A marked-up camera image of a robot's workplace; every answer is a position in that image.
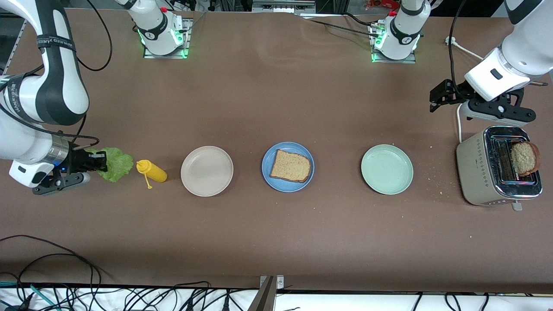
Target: green plate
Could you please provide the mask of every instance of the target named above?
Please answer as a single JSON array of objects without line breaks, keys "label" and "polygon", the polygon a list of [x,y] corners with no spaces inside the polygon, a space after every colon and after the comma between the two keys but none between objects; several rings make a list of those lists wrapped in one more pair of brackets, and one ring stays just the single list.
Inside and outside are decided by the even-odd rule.
[{"label": "green plate", "polygon": [[401,149],[380,144],[369,149],[361,161],[365,182],[383,194],[398,194],[413,181],[413,164]]}]

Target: yellow bottle cap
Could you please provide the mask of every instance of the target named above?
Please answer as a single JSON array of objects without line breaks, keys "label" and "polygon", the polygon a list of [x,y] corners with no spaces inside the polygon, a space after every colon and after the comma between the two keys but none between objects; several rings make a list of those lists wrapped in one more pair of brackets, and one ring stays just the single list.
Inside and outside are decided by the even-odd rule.
[{"label": "yellow bottle cap", "polygon": [[148,160],[140,160],[137,162],[137,171],[140,174],[144,174],[144,178],[146,179],[146,185],[148,185],[148,189],[153,188],[150,186],[150,182],[148,181],[148,176],[146,175],[150,170],[152,169],[152,163]]}]

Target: blue plate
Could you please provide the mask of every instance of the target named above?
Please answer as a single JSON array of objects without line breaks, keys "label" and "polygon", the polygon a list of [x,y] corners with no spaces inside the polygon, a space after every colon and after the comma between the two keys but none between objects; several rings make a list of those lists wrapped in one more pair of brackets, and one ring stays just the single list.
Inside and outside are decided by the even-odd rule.
[{"label": "blue plate", "polygon": [[[275,164],[275,159],[277,158],[277,150],[279,149],[290,153],[297,153],[309,159],[309,162],[311,162],[311,173],[306,181],[303,183],[294,183],[284,179],[272,178],[270,176],[273,165]],[[304,146],[294,142],[281,142],[267,150],[263,157],[263,162],[261,163],[261,172],[263,173],[265,181],[274,189],[281,192],[295,192],[307,186],[313,178],[313,174],[315,173],[315,161],[313,161],[313,156]]]}]

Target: toaster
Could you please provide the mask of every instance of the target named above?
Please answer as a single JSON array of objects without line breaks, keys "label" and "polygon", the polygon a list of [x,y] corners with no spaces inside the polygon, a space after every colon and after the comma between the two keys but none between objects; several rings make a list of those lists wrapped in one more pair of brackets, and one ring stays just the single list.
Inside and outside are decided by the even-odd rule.
[{"label": "toaster", "polygon": [[514,144],[530,141],[519,127],[491,126],[457,146],[457,169],[465,199],[479,206],[511,204],[522,210],[521,201],[541,194],[539,172],[520,177],[511,161]]}]

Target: slice of bread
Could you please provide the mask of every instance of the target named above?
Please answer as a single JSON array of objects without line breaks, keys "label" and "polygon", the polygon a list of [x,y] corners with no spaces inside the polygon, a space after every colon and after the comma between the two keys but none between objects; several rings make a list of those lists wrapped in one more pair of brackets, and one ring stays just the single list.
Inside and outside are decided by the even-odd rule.
[{"label": "slice of bread", "polygon": [[271,171],[272,178],[288,180],[289,182],[303,183],[311,173],[311,162],[303,155],[282,150],[276,151],[275,164]]},{"label": "slice of bread", "polygon": [[520,177],[526,177],[540,168],[540,152],[531,142],[514,144],[511,160]]}]

